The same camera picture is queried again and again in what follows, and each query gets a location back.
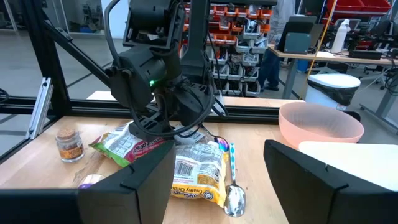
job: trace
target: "white bottle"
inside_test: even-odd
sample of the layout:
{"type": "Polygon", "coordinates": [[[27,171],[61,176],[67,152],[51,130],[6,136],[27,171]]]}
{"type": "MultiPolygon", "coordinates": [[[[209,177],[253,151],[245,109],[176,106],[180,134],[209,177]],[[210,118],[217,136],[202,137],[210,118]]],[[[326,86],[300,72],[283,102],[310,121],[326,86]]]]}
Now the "white bottle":
{"type": "Polygon", "coordinates": [[[351,29],[349,28],[349,19],[345,19],[339,26],[336,34],[335,41],[333,42],[333,47],[331,48],[331,53],[339,53],[343,49],[344,40],[346,39],[347,33],[351,29]]]}

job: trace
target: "jeans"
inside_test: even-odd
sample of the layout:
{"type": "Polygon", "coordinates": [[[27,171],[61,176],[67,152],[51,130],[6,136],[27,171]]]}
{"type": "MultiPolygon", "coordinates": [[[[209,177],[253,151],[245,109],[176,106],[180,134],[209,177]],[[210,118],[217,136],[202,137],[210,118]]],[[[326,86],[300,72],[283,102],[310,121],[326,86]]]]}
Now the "jeans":
{"type": "Polygon", "coordinates": [[[267,49],[259,70],[260,87],[264,88],[265,80],[268,80],[269,87],[278,87],[279,84],[280,58],[271,50],[267,49]]]}

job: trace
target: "black metal frame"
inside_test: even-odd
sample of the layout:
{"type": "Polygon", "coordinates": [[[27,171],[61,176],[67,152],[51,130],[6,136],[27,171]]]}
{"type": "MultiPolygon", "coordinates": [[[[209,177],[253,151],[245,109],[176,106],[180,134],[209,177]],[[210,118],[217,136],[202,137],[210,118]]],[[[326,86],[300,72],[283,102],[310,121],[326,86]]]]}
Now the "black metal frame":
{"type": "MultiPolygon", "coordinates": [[[[204,6],[207,4],[206,1],[192,1],[195,1],[195,4],[200,4],[200,2],[202,2],[203,6],[197,6],[199,10],[207,9],[207,7],[204,6]]],[[[53,116],[53,118],[51,122],[46,124],[46,128],[53,125],[62,116],[94,116],[131,119],[128,109],[121,106],[117,101],[71,100],[69,98],[55,43],[64,48],[72,57],[77,59],[107,86],[109,86],[109,77],[105,74],[101,66],[95,63],[72,43],[73,39],[66,34],[64,30],[56,29],[51,25],[42,11],[42,4],[41,0],[21,0],[24,20],[27,23],[30,40],[40,70],[43,77],[52,79],[52,84],[54,86],[48,112],[48,116],[53,116]]],[[[32,114],[35,101],[36,98],[33,97],[11,96],[6,104],[0,107],[0,113],[32,114]]],[[[218,116],[209,116],[205,122],[278,124],[279,108],[226,106],[226,109],[229,111],[228,119],[223,119],[218,116]]],[[[14,146],[5,153],[5,155],[0,157],[0,163],[29,142],[30,140],[25,140],[14,146]]]]}

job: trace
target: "glass spice jar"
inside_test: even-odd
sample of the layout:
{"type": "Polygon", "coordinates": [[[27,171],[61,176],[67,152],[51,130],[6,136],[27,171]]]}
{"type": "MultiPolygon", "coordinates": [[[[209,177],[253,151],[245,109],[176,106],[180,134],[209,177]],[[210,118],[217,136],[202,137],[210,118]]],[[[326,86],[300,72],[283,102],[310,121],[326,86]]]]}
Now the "glass spice jar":
{"type": "Polygon", "coordinates": [[[63,128],[57,133],[55,140],[63,162],[75,162],[84,156],[83,143],[78,131],[63,128]]]}

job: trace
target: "white trash can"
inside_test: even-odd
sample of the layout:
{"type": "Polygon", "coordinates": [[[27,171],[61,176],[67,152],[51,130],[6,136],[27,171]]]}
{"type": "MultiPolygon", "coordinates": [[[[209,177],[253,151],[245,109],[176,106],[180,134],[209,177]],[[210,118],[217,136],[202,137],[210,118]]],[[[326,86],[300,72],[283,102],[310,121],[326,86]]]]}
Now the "white trash can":
{"type": "Polygon", "coordinates": [[[351,75],[310,75],[305,101],[345,110],[360,85],[361,81],[351,75]]]}

